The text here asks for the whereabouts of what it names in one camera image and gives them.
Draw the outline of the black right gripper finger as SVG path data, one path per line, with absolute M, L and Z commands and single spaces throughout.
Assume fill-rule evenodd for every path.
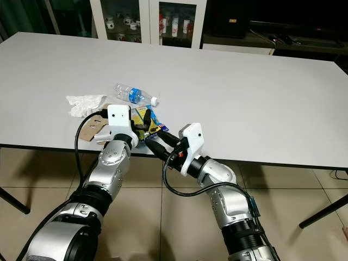
M 169 150 L 166 149 L 165 146 L 162 146 L 158 141 L 151 140 L 150 141 L 150 150 L 157 158 L 162 161 L 166 161 L 169 159 L 169 164 L 174 164 L 177 162 L 177 154 L 172 154 Z
M 182 140 L 179 137 L 176 137 L 165 130 L 160 130 L 160 139 L 171 147 L 181 147 L 182 144 Z

